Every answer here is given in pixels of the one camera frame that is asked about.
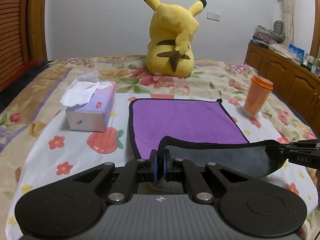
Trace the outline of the white fruit-print cloth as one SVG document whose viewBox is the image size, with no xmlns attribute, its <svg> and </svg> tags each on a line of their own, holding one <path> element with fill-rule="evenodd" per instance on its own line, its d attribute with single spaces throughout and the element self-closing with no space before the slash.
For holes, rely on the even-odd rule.
<svg viewBox="0 0 320 240">
<path fill-rule="evenodd" d="M 129 105 L 133 100 L 149 98 L 192 100 L 187 96 L 117 94 L 106 131 L 97 133 L 72 131 L 65 112 L 59 113 L 44 128 L 26 158 L 9 208 L 6 239 L 19 239 L 22 235 L 14 216 L 14 208 L 17 201 L 30 190 L 107 161 L 121 167 L 131 160 L 133 151 L 129 142 Z M 195 100 L 216 101 L 205 98 Z M 265 114 L 249 119 L 241 113 L 242 102 L 234 100 L 223 100 L 222 106 L 249 142 L 268 139 L 286 142 L 286 137 L 267 120 Z"/>
</svg>

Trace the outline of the blue picture card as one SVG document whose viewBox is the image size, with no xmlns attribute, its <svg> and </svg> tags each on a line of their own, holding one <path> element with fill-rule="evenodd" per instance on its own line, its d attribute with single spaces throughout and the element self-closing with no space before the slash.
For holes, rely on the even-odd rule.
<svg viewBox="0 0 320 240">
<path fill-rule="evenodd" d="M 291 60 L 296 64 L 301 64 L 304 59 L 304 50 L 289 44 L 288 52 L 291 56 Z"/>
</svg>

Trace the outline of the wooden louvered wardrobe door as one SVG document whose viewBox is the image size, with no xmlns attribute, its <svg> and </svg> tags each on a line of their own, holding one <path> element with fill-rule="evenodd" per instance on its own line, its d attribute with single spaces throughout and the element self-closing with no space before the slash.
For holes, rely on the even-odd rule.
<svg viewBox="0 0 320 240">
<path fill-rule="evenodd" d="M 1 0 L 1 90 L 47 60 L 44 7 L 45 0 Z"/>
</svg>

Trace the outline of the orange plastic cup with lid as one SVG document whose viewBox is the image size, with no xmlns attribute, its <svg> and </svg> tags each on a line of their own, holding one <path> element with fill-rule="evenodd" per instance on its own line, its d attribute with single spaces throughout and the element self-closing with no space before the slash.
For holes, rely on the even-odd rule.
<svg viewBox="0 0 320 240">
<path fill-rule="evenodd" d="M 253 75 L 244 104 L 246 115 L 257 116 L 272 90 L 273 83 L 270 80 L 260 75 Z"/>
</svg>

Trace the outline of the white wall switch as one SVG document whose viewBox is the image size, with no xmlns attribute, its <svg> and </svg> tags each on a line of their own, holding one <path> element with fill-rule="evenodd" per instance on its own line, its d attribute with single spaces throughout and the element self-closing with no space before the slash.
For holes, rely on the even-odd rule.
<svg viewBox="0 0 320 240">
<path fill-rule="evenodd" d="M 216 21 L 216 22 L 220 22 L 221 15 L 208 11 L 207 12 L 207 19 L 212 20 L 212 21 Z"/>
</svg>

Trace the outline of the purple tissue box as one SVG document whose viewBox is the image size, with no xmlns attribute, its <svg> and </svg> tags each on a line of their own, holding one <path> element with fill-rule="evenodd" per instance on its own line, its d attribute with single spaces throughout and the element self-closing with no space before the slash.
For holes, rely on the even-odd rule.
<svg viewBox="0 0 320 240">
<path fill-rule="evenodd" d="M 66 107 L 73 131 L 104 132 L 116 98 L 116 83 L 100 81 L 98 72 L 77 77 L 66 89 L 60 103 Z"/>
</svg>

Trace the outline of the yellow Pikachu plush toy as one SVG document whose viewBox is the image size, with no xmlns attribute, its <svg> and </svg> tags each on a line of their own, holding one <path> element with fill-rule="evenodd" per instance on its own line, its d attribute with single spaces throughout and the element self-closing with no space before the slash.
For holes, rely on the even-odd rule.
<svg viewBox="0 0 320 240">
<path fill-rule="evenodd" d="M 143 0 L 152 10 L 146 67 L 155 76 L 188 77 L 194 68 L 191 42 L 200 24 L 195 16 L 207 5 L 195 2 L 188 9 L 160 0 Z"/>
</svg>

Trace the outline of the wooden sideboard cabinet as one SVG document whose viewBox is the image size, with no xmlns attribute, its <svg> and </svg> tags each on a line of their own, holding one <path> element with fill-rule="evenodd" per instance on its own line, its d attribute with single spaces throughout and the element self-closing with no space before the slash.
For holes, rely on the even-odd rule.
<svg viewBox="0 0 320 240">
<path fill-rule="evenodd" d="M 274 84 L 274 92 L 319 134 L 319 77 L 271 50 L 249 43 L 245 63 Z"/>
</svg>

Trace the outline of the purple and grey towel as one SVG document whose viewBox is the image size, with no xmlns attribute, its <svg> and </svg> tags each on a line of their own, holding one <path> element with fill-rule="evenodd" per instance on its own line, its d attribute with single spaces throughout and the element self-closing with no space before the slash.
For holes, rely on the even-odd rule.
<svg viewBox="0 0 320 240">
<path fill-rule="evenodd" d="M 282 157 L 265 151 L 277 141 L 249 142 L 220 99 L 133 100 L 129 135 L 135 158 L 149 159 L 151 150 L 157 150 L 157 180 L 151 186 L 164 192 L 182 192 L 180 183 L 163 177 L 165 149 L 172 159 L 191 160 L 199 167 L 215 162 L 253 178 L 268 176 L 285 163 Z"/>
</svg>

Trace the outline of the clutter stack on cabinet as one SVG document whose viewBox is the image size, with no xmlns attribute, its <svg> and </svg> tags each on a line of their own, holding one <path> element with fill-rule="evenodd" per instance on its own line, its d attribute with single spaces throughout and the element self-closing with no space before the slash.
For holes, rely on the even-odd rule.
<svg viewBox="0 0 320 240">
<path fill-rule="evenodd" d="M 269 45 L 282 44 L 284 41 L 284 24 L 282 21 L 275 21 L 273 29 L 267 29 L 258 25 L 255 28 L 250 43 L 268 49 Z"/>
</svg>

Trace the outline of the beige tied curtain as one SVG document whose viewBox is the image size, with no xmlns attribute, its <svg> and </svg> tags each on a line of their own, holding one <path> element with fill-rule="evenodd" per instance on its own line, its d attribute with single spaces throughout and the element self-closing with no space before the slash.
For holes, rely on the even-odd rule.
<svg viewBox="0 0 320 240">
<path fill-rule="evenodd" d="M 282 0 L 283 2 L 283 23 L 285 44 L 294 44 L 295 26 L 295 1 L 296 0 Z"/>
</svg>

